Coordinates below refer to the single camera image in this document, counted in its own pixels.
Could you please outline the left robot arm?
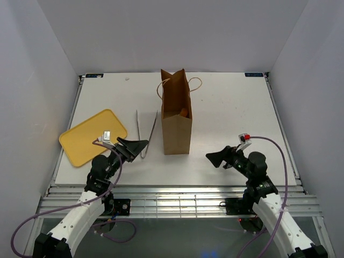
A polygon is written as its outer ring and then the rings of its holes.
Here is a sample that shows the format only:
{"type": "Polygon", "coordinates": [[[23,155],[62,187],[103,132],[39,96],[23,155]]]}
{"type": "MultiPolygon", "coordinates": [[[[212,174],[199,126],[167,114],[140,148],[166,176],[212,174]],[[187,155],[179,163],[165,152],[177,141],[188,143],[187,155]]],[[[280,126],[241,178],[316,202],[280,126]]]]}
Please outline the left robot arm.
{"type": "Polygon", "coordinates": [[[91,161],[86,186],[76,204],[66,207],[67,215],[48,233],[40,233],[34,242],[33,257],[73,257],[97,218],[113,211],[112,188],[117,184],[125,162],[133,162],[148,146],[148,140],[125,140],[112,144],[102,138],[93,144],[110,155],[99,154],[91,161]]]}

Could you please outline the yellow bread slice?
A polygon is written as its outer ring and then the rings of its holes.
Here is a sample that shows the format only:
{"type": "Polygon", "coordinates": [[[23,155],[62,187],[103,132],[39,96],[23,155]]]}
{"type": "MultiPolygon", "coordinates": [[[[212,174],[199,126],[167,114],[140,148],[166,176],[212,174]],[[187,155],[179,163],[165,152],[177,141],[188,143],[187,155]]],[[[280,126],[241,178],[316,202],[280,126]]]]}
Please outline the yellow bread slice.
{"type": "Polygon", "coordinates": [[[188,116],[188,109],[187,109],[187,108],[183,108],[183,109],[180,111],[179,115],[180,115],[181,117],[187,117],[187,116],[188,116]]]}

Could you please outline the metal serving tongs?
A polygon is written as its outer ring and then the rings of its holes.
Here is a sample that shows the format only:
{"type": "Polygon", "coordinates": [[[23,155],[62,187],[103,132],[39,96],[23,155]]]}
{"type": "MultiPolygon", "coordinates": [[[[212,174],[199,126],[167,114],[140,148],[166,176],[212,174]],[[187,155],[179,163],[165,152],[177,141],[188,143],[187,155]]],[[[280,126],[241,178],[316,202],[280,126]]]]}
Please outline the metal serving tongs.
{"type": "Polygon", "coordinates": [[[145,159],[150,147],[150,142],[153,136],[157,121],[158,111],[151,112],[140,112],[135,111],[135,125],[137,129],[137,135],[139,140],[147,140],[148,144],[140,153],[141,159],[145,159]]]}

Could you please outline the brown paper bag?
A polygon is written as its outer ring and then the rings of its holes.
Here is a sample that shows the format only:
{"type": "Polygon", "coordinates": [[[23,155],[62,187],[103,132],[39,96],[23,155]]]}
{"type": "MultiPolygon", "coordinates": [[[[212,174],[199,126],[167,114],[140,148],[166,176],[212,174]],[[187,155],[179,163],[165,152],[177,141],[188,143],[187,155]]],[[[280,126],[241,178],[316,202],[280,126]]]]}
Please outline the brown paper bag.
{"type": "Polygon", "coordinates": [[[163,149],[165,155],[189,154],[192,132],[192,107],[190,93],[200,86],[190,89],[190,81],[184,69],[173,74],[161,70],[162,94],[158,94],[161,104],[161,123],[163,149]],[[188,116],[179,115],[183,108],[188,109],[188,116]]]}

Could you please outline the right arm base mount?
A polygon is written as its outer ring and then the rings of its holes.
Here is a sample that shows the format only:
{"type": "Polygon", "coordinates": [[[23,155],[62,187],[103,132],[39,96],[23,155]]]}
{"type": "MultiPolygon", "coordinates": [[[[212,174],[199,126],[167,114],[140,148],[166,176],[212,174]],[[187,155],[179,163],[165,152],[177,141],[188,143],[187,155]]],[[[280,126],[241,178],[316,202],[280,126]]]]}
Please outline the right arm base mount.
{"type": "Polygon", "coordinates": [[[223,207],[227,215],[255,215],[252,207],[242,198],[225,198],[219,207],[223,207]]]}

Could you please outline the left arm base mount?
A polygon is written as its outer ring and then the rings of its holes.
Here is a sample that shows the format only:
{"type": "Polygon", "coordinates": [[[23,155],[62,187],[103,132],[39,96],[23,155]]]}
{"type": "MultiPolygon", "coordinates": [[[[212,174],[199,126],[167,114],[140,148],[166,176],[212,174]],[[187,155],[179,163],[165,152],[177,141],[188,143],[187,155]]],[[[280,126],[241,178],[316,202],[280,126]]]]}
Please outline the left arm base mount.
{"type": "Polygon", "coordinates": [[[129,216],[131,209],[130,199],[112,199],[109,201],[109,216],[129,216]]]}

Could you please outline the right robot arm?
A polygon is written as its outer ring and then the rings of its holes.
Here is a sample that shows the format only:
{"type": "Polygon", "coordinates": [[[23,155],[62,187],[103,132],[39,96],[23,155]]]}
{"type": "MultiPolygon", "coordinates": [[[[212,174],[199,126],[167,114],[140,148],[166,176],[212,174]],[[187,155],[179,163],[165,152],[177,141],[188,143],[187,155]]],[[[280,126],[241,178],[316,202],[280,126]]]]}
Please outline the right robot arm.
{"type": "Polygon", "coordinates": [[[266,156],[251,152],[248,157],[236,147],[226,146],[215,153],[207,153],[206,158],[218,168],[234,168],[247,178],[247,189],[239,206],[248,213],[255,213],[270,234],[269,242],[274,242],[281,257],[328,257],[322,245],[316,245],[299,228],[285,208],[284,201],[267,175],[266,156]]]}

